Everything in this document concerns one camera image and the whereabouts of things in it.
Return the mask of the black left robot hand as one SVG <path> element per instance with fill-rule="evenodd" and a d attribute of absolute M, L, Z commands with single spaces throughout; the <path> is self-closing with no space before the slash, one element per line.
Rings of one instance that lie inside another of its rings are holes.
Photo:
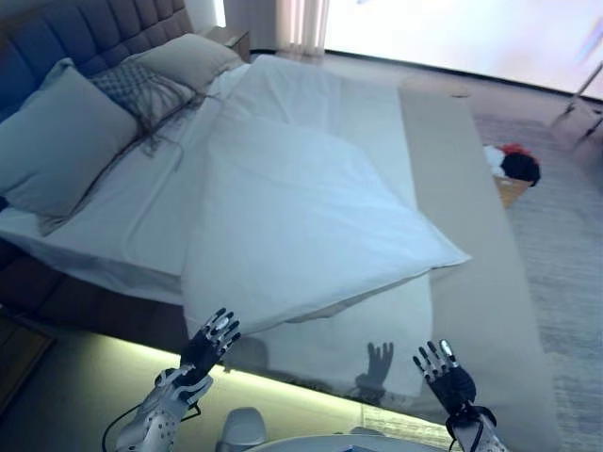
<path fill-rule="evenodd" d="M 240 338 L 239 324 L 234 312 L 221 308 L 200 327 L 181 353 L 187 379 L 202 379 L 209 373 Z"/>

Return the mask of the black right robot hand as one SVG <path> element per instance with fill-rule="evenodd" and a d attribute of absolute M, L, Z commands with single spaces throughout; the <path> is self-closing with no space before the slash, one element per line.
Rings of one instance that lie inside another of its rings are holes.
<path fill-rule="evenodd" d="M 477 397 L 474 380 L 460 365 L 450 343 L 428 341 L 413 361 L 436 399 L 450 416 L 457 416 Z"/>

